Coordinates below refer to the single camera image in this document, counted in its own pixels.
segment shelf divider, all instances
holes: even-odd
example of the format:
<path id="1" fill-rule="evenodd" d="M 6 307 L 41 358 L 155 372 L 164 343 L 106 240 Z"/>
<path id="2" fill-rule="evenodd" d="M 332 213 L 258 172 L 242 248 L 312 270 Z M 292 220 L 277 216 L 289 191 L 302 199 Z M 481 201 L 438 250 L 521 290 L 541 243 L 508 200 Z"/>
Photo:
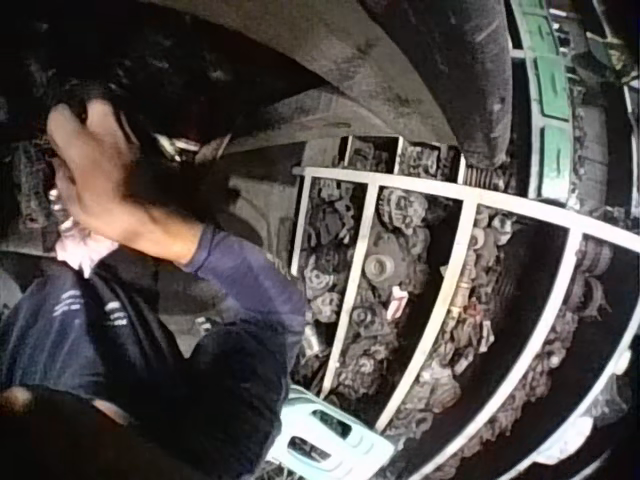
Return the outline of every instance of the shelf divider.
<path id="1" fill-rule="evenodd" d="M 369 234 L 371 233 L 373 217 L 376 214 L 378 191 L 378 185 L 368 185 L 367 194 L 364 199 L 362 221 L 360 222 L 358 239 L 356 241 L 356 247 L 353 253 L 351 270 L 349 271 L 347 290 L 345 291 L 344 298 L 342 300 L 342 309 L 340 311 L 340 317 L 338 318 L 338 328 L 336 330 L 336 336 L 333 340 L 331 355 L 329 356 L 329 362 L 327 364 L 327 372 L 322 383 L 322 391 L 320 393 L 321 398 L 324 398 L 329 394 L 331 386 L 333 385 L 333 379 L 335 377 L 336 369 L 339 366 L 340 353 L 342 353 L 344 340 L 347 336 L 347 329 L 349 328 L 349 321 L 351 319 L 351 310 L 353 309 L 353 304 L 356 300 L 356 294 L 358 293 L 358 284 L 360 283 L 360 276 L 362 275 L 364 257 L 367 253 L 367 247 L 369 246 Z"/>
<path id="2" fill-rule="evenodd" d="M 309 208 L 309 193 L 311 191 L 311 177 L 305 175 L 302 183 L 302 194 L 300 196 L 300 210 L 298 211 L 298 224 L 296 225 L 296 236 L 293 241 L 293 253 L 291 254 L 291 275 L 298 276 L 300 268 L 300 251 L 302 250 L 302 237 L 304 227 L 307 223 L 307 209 Z"/>
<path id="3" fill-rule="evenodd" d="M 580 242 L 582 241 L 582 233 L 577 229 L 569 230 L 569 235 L 564 247 L 564 253 L 560 262 L 558 273 L 553 284 L 553 289 L 544 311 L 538 323 L 533 330 L 527 344 L 520 353 L 520 356 L 511 367 L 511 370 L 507 373 L 507 376 L 502 381 L 500 386 L 493 393 L 488 402 L 484 404 L 482 409 L 473 417 L 473 419 L 462 429 L 462 431 L 451 440 L 435 457 L 429 460 L 423 465 L 417 472 L 415 472 L 409 480 L 418 480 L 425 475 L 434 471 L 437 467 L 443 464 L 447 459 L 462 448 L 475 433 L 493 416 L 494 413 L 500 408 L 507 397 L 514 390 L 522 376 L 529 368 L 531 361 L 536 356 L 540 348 L 547 338 L 553 322 L 556 319 L 558 311 L 562 306 L 569 282 L 575 270 L 576 266 L 576 253 L 580 248 Z"/>
<path id="4" fill-rule="evenodd" d="M 438 337 L 440 328 L 444 319 L 449 311 L 449 305 L 451 299 L 458 285 L 458 278 L 462 272 L 462 266 L 467 255 L 467 249 L 469 248 L 469 240 L 471 239 L 471 231 L 473 229 L 473 222 L 476 215 L 476 209 L 478 204 L 473 200 L 466 201 L 462 204 L 462 212 L 460 213 L 460 220 L 458 222 L 458 231 L 453 243 L 453 249 L 451 250 L 451 257 L 449 259 L 449 265 L 442 281 L 442 287 L 438 293 L 438 298 L 431 312 L 429 323 L 422 334 L 422 338 L 416 347 L 416 351 L 409 362 L 409 366 L 404 372 L 400 383 L 396 387 L 393 395 L 389 399 L 386 407 L 384 408 L 380 418 L 376 423 L 376 430 L 382 431 L 393 415 L 398 410 L 398 407 L 404 400 L 405 396 L 409 392 L 411 385 L 420 373 L 420 369 L 424 364 L 431 348 Z"/>

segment metal shelf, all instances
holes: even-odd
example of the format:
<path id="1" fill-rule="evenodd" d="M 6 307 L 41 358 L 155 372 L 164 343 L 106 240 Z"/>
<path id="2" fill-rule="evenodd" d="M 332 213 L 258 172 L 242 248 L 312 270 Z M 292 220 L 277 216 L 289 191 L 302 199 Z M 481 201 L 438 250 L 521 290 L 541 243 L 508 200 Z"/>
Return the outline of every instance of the metal shelf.
<path id="1" fill-rule="evenodd" d="M 328 394 L 331 389 L 333 378 L 336 368 L 340 359 L 341 350 L 344 344 L 344 338 L 347 332 L 351 309 L 355 300 L 355 294 L 357 286 L 360 280 L 362 265 L 364 261 L 364 255 L 368 245 L 369 231 L 371 227 L 371 221 L 367 221 L 373 217 L 373 211 L 376 205 L 376 199 L 381 187 L 393 187 L 401 188 L 405 190 L 412 190 L 428 195 L 436 195 L 446 197 L 454 200 L 461 200 L 462 213 L 458 225 L 458 231 L 453 246 L 451 261 L 442 288 L 439 292 L 438 299 L 431 313 L 429 322 L 425 328 L 422 338 L 413 354 L 413 358 L 410 361 L 408 368 L 406 369 L 402 379 L 388 401 L 383 413 L 376 423 L 376 428 L 382 430 L 393 417 L 397 408 L 404 400 L 411 384 L 415 380 L 417 374 L 420 371 L 422 364 L 431 351 L 433 343 L 437 337 L 440 327 L 444 321 L 447 313 L 455 285 L 458 281 L 460 271 L 462 268 L 462 262 L 467 250 L 469 238 L 471 236 L 471 229 L 473 227 L 473 220 L 475 211 L 478 205 L 484 205 L 491 208 L 500 209 L 507 212 L 516 213 L 525 217 L 540 220 L 542 222 L 551 223 L 568 230 L 568 237 L 564 248 L 562 260 L 556 275 L 555 282 L 551 294 L 547 299 L 544 311 L 537 321 L 536 326 L 522 349 L 519 353 L 517 361 L 513 367 L 509 370 L 504 380 L 492 393 L 490 399 L 481 408 L 481 410 L 469 421 L 460 433 L 449 442 L 438 454 L 429 460 L 417 473 L 411 478 L 418 479 L 421 476 L 435 469 L 438 465 L 446 461 L 449 456 L 455 453 L 461 448 L 478 429 L 496 412 L 500 405 L 506 400 L 511 391 L 515 388 L 521 377 L 524 375 L 531 360 L 542 346 L 544 339 L 546 338 L 551 325 L 557 315 L 558 310 L 562 304 L 562 300 L 567 291 L 567 286 L 571 279 L 575 264 L 576 264 L 576 252 L 580 246 L 580 241 L 583 235 L 590 235 L 595 238 L 607 241 L 609 243 L 622 246 L 633 252 L 640 253 L 640 237 L 614 227 L 610 224 L 595 220 L 591 217 L 587 217 L 576 212 L 565 210 L 560 207 L 540 203 L 534 200 L 526 198 L 516 197 L 504 193 L 493 192 L 489 190 L 478 189 L 469 187 L 466 185 L 459 185 L 454 183 L 446 183 L 437 180 L 428 180 L 414 177 L 404 177 L 393 174 L 373 173 L 365 171 L 356 171 L 348 169 L 332 169 L 332 168 L 319 168 L 319 167 L 299 167 L 293 171 L 296 175 L 304 177 L 303 190 L 305 185 L 309 184 L 312 178 L 327 178 L 337 181 L 361 183 L 367 185 L 367 195 L 365 198 L 365 207 L 363 213 L 363 222 L 360 225 L 360 231 L 358 233 L 358 241 L 356 245 L 356 253 L 354 261 L 351 267 L 349 275 L 349 283 L 347 286 L 347 293 L 345 294 L 345 300 L 343 308 L 340 314 L 338 333 L 333 345 L 327 374 L 324 379 L 322 395 Z M 296 245 L 300 245 L 298 233 L 300 229 L 300 223 L 304 228 L 304 216 L 302 216 L 303 208 L 301 208 L 301 216 L 298 224 L 298 230 L 296 235 Z M 294 258 L 298 258 L 299 252 L 294 252 Z M 629 332 L 637 329 L 640 323 L 640 307 L 636 309 L 635 318 L 632 321 L 632 325 L 629 327 Z M 625 339 L 621 345 L 628 346 L 630 342 L 629 332 L 625 335 Z M 593 398 L 597 392 L 600 391 L 604 381 L 608 378 L 608 375 L 604 375 L 593 387 L 592 392 L 588 396 L 587 400 Z M 580 410 L 582 412 L 590 402 L 583 402 L 584 408 Z M 523 461 L 521 472 L 526 468 L 529 463 Z"/>

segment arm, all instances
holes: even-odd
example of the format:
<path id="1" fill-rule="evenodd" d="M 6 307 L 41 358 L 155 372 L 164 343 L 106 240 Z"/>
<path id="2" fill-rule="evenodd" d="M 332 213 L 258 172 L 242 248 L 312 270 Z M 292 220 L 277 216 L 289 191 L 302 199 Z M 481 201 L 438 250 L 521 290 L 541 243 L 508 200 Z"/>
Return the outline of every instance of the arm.
<path id="1" fill-rule="evenodd" d="M 251 473 L 278 431 L 304 330 L 304 295 L 257 247 L 128 198 L 125 179 L 137 151 L 109 104 L 90 102 L 85 125 L 56 107 L 47 128 L 64 159 L 56 163 L 56 183 L 74 219 L 217 283 L 235 302 L 238 319 L 198 343 L 185 369 L 186 404 L 156 422 L 167 431 L 154 438 L 212 477 Z"/>

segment finger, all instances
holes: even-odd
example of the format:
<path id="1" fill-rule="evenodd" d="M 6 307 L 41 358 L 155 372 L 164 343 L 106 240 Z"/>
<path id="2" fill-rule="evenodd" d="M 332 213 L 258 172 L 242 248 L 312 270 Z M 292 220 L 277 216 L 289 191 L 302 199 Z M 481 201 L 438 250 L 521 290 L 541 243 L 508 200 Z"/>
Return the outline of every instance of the finger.
<path id="1" fill-rule="evenodd" d="M 99 137 L 126 141 L 113 106 L 106 100 L 89 101 L 87 104 L 87 128 Z"/>
<path id="2" fill-rule="evenodd" d="M 51 159 L 56 172 L 56 187 L 60 193 L 62 205 L 69 214 L 76 217 L 78 214 L 78 193 L 69 167 L 59 158 Z"/>
<path id="3" fill-rule="evenodd" d="M 65 104 L 57 105 L 49 112 L 47 133 L 58 155 L 74 174 L 78 174 L 83 160 L 93 150 L 91 134 Z"/>

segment sleeve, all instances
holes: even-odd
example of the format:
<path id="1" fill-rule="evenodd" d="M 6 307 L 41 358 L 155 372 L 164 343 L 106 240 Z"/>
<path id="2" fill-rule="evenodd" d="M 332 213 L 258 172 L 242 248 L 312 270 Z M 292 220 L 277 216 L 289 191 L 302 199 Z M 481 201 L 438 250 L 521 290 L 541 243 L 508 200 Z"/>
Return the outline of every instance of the sleeve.
<path id="1" fill-rule="evenodd" d="M 205 335 L 189 358 L 174 451 L 210 478 L 245 478 L 280 431 L 306 301 L 259 248 L 210 226 L 183 268 L 224 289 L 238 315 Z"/>
<path id="2" fill-rule="evenodd" d="M 253 333 L 281 331 L 289 370 L 305 327 L 306 299 L 255 245 L 208 225 L 187 272 L 217 284 L 230 297 L 234 318 Z"/>

